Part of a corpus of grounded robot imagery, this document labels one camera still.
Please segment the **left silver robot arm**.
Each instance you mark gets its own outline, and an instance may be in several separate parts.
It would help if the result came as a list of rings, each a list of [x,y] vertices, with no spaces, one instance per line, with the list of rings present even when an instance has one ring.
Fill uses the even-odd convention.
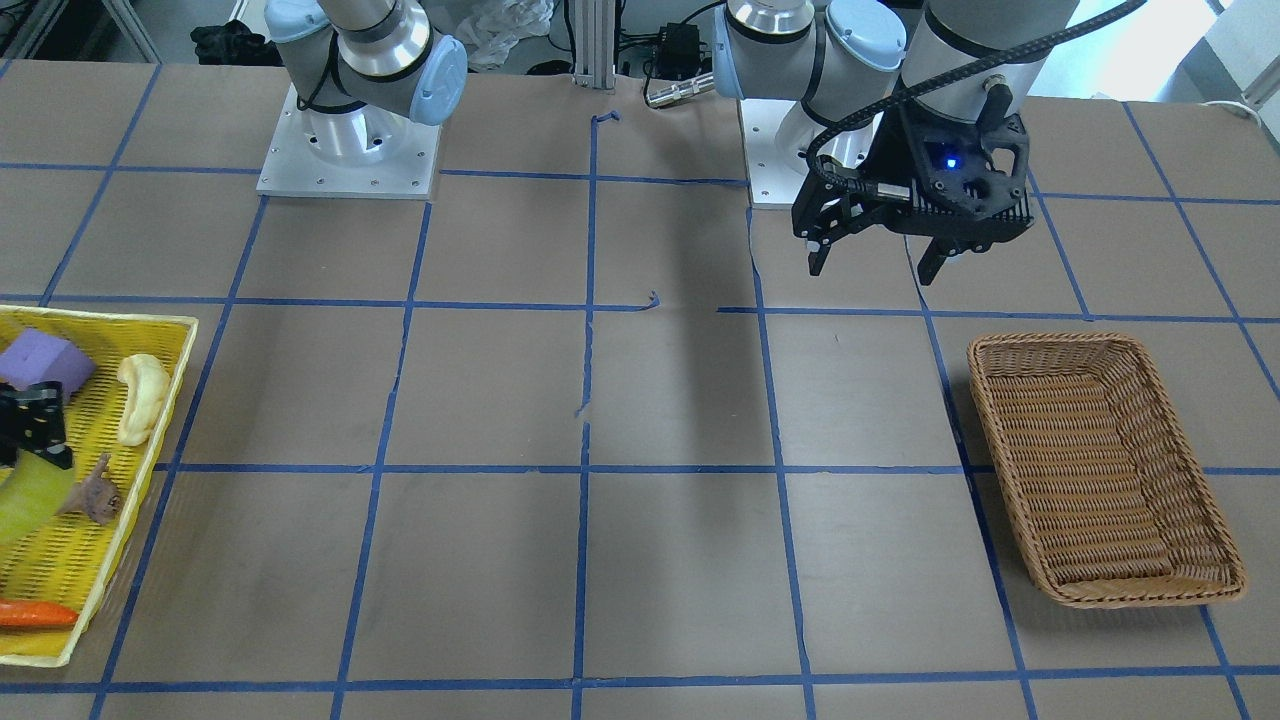
[[[1019,110],[1048,54],[996,67],[855,120],[864,106],[1065,29],[1074,1],[925,1],[915,23],[886,1],[728,1],[713,13],[716,91],[740,104],[751,202],[788,209],[808,268],[882,225],[927,237],[916,274],[986,252],[1034,224]]]

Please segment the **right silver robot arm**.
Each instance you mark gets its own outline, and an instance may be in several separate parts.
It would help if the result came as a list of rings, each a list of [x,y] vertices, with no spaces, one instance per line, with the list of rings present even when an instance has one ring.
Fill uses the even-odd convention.
[[[209,369],[166,469],[338,466],[413,451],[428,311],[410,307],[429,206],[266,199],[250,177],[285,79],[314,184],[408,158],[465,50],[412,1],[271,1],[284,70],[20,61],[3,76],[3,295],[206,313]]]

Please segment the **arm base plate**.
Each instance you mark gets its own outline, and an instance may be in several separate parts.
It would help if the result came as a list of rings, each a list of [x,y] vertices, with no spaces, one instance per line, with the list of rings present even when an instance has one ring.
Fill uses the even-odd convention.
[[[791,208],[808,173],[804,154],[823,127],[799,101],[780,99],[740,100],[739,117],[751,206]]]
[[[291,199],[428,201],[440,128],[365,106],[344,115],[302,111],[288,88],[256,190]]]

